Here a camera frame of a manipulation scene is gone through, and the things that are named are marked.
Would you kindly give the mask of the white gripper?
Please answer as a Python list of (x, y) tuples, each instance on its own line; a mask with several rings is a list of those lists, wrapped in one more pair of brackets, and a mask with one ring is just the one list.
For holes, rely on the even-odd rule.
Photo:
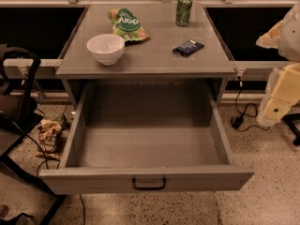
[[(283, 21), (277, 22), (256, 40), (256, 45), (276, 49)], [(278, 123), (300, 100), (300, 64), (275, 67), (269, 75), (265, 95), (259, 107), (257, 122), (265, 127)]]

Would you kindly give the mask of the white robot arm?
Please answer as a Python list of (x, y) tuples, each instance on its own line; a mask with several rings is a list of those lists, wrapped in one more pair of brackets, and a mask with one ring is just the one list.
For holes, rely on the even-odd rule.
[(277, 49), (291, 63), (283, 69), (274, 67), (269, 75), (257, 122), (265, 127), (278, 123), (300, 100), (300, 1), (286, 13), (256, 44)]

